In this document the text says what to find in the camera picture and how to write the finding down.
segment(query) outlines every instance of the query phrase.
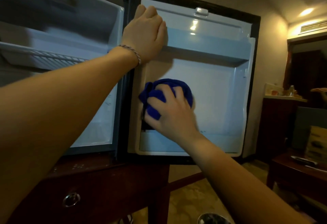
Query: wooden door frame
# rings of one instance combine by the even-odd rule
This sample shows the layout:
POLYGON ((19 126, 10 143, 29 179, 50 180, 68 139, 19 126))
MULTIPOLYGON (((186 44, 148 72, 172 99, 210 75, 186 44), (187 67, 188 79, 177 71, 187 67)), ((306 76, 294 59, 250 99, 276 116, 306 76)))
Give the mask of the wooden door frame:
POLYGON ((287 61, 284 74, 283 88, 288 89, 290 87, 289 81, 291 76, 291 65, 292 65, 292 50, 295 45, 304 43, 313 43, 317 41, 327 40, 327 35, 311 37, 307 39, 297 40, 297 41, 287 41, 287 61))

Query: cleaning rag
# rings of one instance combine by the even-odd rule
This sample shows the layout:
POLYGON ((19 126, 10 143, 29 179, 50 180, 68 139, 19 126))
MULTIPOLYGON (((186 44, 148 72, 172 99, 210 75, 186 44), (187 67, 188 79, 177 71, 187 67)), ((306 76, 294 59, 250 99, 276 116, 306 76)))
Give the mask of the cleaning rag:
POLYGON ((185 82, 180 81, 180 80, 176 80, 176 79, 170 79, 170 78, 164 78, 164 79, 160 79, 160 80, 157 80, 157 81, 154 81, 154 82, 147 82, 145 84, 144 90, 139 95, 139 99, 143 103, 143 108, 146 109, 147 113, 151 117, 153 117, 156 120, 159 120, 161 115, 159 114, 159 112, 155 108, 153 108, 151 105, 149 105, 146 100, 149 97, 155 97, 155 98, 161 100, 164 103, 166 102, 166 98, 165 98, 163 92, 161 90, 156 90, 156 86, 159 85, 159 84, 169 85, 170 89, 174 93, 175 97, 176 97, 176 93, 175 93, 173 87, 176 87, 176 86, 182 87, 184 97, 186 98, 186 100, 187 100, 188 104, 190 105, 190 107, 192 107, 192 105, 193 105, 192 92, 191 92, 190 87, 185 82))

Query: metal ring handle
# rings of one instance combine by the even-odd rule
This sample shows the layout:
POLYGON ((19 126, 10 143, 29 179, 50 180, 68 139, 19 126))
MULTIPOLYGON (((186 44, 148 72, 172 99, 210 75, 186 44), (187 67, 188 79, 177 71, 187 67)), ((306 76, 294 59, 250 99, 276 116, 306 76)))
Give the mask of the metal ring handle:
POLYGON ((70 193, 63 199, 63 207, 65 207, 65 208, 72 207, 72 206, 76 205, 76 203, 78 203, 80 200, 81 200, 81 197, 78 193, 76 193, 76 192, 70 193))

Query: recessed light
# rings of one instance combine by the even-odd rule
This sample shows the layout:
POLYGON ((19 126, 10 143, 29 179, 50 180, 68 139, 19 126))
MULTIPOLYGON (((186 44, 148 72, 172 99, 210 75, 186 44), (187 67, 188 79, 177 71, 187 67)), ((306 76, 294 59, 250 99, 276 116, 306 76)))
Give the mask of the recessed light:
POLYGON ((312 11, 314 10, 314 8, 308 8, 308 9, 305 9, 304 11, 302 11, 301 13, 300 13, 300 17, 302 17, 302 16, 305 16, 305 15, 308 15, 308 14, 310 14, 312 11))

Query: bottle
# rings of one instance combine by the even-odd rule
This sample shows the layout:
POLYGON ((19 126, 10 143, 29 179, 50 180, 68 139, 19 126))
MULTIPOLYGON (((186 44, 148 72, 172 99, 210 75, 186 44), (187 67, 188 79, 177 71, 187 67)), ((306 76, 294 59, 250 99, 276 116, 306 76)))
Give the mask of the bottle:
POLYGON ((293 97, 294 96, 294 91, 295 91, 295 88, 293 85, 291 85, 291 87, 288 89, 288 95, 293 97))

